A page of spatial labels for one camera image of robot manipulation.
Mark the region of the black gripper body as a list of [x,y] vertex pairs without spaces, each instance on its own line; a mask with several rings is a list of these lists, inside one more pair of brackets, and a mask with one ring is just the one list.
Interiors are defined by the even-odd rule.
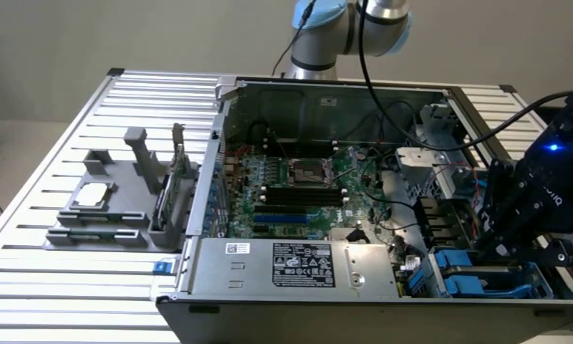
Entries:
[[525,151],[517,167],[532,177],[532,196],[541,198],[533,227],[573,233],[573,110],[564,109]]

